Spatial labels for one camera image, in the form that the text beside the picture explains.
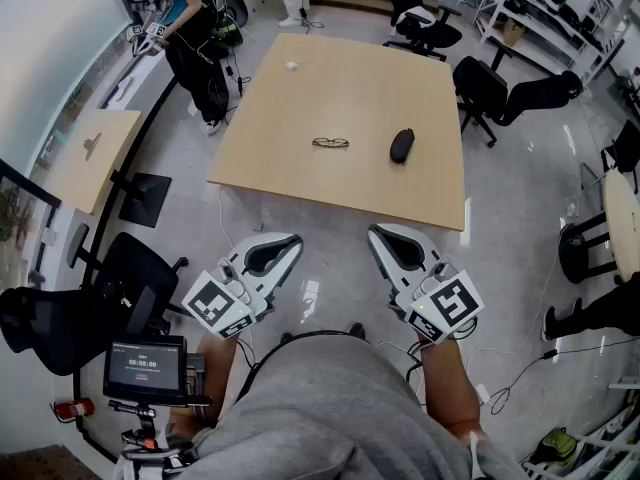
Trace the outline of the red fire extinguisher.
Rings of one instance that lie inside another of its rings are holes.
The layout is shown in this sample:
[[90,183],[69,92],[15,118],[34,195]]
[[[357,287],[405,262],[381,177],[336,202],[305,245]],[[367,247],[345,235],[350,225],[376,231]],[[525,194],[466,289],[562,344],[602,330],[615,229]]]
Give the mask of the red fire extinguisher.
[[90,399],[53,402],[50,404],[50,408],[56,420],[63,424],[73,423],[78,419],[92,415],[95,411],[95,405]]

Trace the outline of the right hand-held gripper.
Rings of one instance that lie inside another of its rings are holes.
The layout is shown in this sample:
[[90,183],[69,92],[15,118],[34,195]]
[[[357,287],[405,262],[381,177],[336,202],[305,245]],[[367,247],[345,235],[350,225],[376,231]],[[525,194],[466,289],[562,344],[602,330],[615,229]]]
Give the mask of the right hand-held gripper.
[[440,260],[425,233],[378,223],[368,228],[367,240],[383,277],[397,293],[394,302],[401,320],[428,342],[439,344],[462,331],[484,309],[467,271],[458,271],[448,258]]

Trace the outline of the person's left forearm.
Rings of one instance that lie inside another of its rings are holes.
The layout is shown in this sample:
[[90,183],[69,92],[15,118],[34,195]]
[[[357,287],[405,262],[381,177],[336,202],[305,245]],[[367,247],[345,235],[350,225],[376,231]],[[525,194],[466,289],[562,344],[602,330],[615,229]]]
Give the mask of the person's left forearm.
[[212,399],[203,417],[188,408],[172,408],[165,435],[191,439],[205,428],[214,428],[221,414],[239,336],[227,340],[205,332],[197,352],[205,359],[204,394]]

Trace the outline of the person's right forearm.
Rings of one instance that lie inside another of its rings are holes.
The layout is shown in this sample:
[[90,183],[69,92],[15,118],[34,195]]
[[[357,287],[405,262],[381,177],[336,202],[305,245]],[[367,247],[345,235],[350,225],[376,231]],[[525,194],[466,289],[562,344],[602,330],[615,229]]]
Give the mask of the person's right forearm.
[[459,441],[484,437],[478,395],[469,381],[458,343],[446,339],[421,351],[427,413]]

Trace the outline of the black monitor mount rig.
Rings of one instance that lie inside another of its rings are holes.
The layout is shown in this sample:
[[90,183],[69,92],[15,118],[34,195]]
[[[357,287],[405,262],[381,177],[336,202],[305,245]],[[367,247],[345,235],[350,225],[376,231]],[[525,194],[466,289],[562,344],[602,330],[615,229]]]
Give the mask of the black monitor mount rig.
[[[191,409],[195,415],[203,417],[212,399],[204,394],[205,359],[197,353],[186,352],[186,401],[181,406],[163,406]],[[162,446],[155,426],[156,408],[162,405],[148,405],[128,400],[109,398],[111,410],[135,416],[139,427],[121,433],[125,450],[121,456],[130,461],[134,473],[140,477],[143,472],[157,473],[161,479],[177,474],[193,462],[189,441],[180,438],[177,442]]]

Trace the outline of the person's grey sweatshirt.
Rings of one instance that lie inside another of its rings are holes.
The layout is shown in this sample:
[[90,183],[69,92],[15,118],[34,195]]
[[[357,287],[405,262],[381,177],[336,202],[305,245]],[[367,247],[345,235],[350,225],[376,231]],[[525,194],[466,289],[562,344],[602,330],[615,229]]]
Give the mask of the person's grey sweatshirt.
[[527,480],[484,434],[461,442],[366,341],[292,340],[194,439],[179,480]]

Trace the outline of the black mesh office chair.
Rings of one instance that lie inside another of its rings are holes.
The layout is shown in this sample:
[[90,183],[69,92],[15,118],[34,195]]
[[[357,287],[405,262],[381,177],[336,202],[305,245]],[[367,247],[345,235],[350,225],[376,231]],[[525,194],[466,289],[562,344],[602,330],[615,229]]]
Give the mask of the black mesh office chair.
[[121,232],[103,260],[84,248],[89,227],[79,225],[66,260],[69,267],[82,260],[96,271],[80,288],[44,291],[10,288],[0,294],[0,331],[9,348],[31,349],[57,376],[71,375],[106,351],[120,334],[167,335],[163,318],[171,303],[185,257],[169,265],[134,236]]

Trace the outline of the black reclined office chair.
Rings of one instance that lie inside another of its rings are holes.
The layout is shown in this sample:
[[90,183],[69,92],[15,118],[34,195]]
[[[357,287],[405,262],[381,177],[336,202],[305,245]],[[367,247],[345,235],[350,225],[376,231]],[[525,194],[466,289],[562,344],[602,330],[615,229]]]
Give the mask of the black reclined office chair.
[[498,44],[490,64],[467,56],[453,71],[455,94],[460,99],[457,107],[465,113],[461,127],[481,126],[489,137],[489,148],[497,143],[489,121],[507,127],[526,111],[562,108],[584,90],[580,78],[570,70],[509,88],[498,67],[504,56],[512,55],[508,47]]

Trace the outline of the cardboard box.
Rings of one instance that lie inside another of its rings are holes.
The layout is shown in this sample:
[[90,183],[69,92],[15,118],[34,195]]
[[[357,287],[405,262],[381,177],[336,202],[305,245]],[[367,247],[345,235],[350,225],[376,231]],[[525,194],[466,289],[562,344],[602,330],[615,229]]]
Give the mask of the cardboard box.
[[525,31],[526,28],[521,23],[508,18],[502,26],[502,40],[507,47],[514,48]]

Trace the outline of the black table base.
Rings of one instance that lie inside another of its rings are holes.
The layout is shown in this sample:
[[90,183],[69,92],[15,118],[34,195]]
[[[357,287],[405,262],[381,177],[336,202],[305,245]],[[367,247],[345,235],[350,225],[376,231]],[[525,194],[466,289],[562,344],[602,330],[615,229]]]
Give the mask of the black table base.
[[113,171],[110,180],[126,193],[119,212],[123,221],[154,228],[172,179],[167,176],[136,172],[131,180]]

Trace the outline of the small wooden table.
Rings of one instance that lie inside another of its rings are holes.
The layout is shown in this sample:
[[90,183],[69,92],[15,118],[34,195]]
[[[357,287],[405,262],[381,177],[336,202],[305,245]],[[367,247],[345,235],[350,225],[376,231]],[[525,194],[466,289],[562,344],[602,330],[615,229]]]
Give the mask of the small wooden table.
[[[111,174],[122,166],[142,124],[142,113],[135,110],[85,112],[53,162],[45,190],[67,206],[93,213],[110,184]],[[102,138],[86,161],[83,142],[99,132]]]

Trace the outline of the round wooden table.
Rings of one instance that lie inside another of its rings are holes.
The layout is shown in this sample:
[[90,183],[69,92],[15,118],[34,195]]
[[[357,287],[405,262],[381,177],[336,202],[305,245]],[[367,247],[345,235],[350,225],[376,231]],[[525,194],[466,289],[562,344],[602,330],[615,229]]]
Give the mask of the round wooden table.
[[624,282],[640,272],[640,204],[617,170],[604,177],[603,201],[612,254]]

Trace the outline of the black glasses case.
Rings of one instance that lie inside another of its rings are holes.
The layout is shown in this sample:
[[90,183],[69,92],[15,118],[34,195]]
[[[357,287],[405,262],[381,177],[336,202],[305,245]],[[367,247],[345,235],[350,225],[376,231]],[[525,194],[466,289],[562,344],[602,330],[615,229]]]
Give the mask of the black glasses case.
[[393,139],[389,158],[392,163],[403,165],[406,163],[415,141],[415,134],[411,128],[401,130]]

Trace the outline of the small black monitor screen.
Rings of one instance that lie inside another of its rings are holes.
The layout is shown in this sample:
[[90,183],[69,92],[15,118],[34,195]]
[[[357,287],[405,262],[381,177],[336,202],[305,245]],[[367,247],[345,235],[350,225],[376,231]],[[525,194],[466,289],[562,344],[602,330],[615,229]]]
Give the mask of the small black monitor screen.
[[183,405],[186,340],[171,335],[114,338],[106,350],[103,394],[148,405]]

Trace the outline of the green and black bag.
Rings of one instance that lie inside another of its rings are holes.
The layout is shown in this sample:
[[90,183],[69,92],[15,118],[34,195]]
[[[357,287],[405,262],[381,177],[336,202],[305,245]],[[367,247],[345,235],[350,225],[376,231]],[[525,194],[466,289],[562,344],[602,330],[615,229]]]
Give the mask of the green and black bag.
[[564,466],[574,457],[577,446],[576,438],[565,427],[556,427],[541,439],[529,461]]

